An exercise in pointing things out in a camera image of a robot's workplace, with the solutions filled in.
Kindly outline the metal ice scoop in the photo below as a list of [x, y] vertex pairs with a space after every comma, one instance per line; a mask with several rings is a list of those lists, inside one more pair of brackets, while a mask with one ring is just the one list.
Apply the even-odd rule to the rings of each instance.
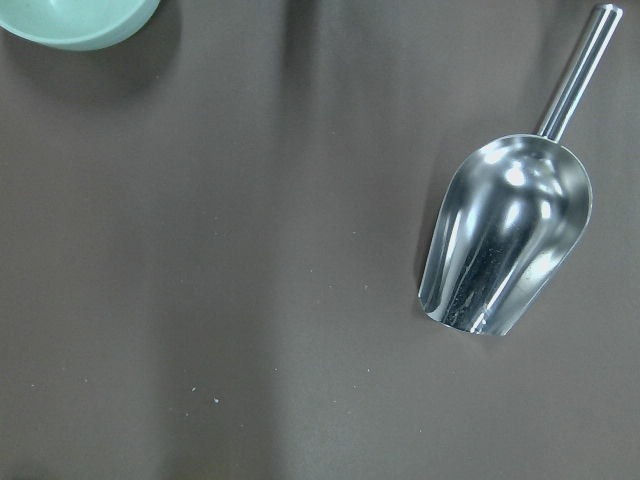
[[418, 291], [430, 319], [506, 335], [579, 243], [593, 191], [561, 137], [622, 17], [596, 4], [536, 130], [497, 138], [456, 170]]

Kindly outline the green ceramic bowl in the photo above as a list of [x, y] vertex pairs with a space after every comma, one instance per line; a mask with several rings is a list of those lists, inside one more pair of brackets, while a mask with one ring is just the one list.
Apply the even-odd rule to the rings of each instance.
[[137, 33], [159, 4], [158, 0], [3, 1], [1, 28], [54, 49], [99, 50]]

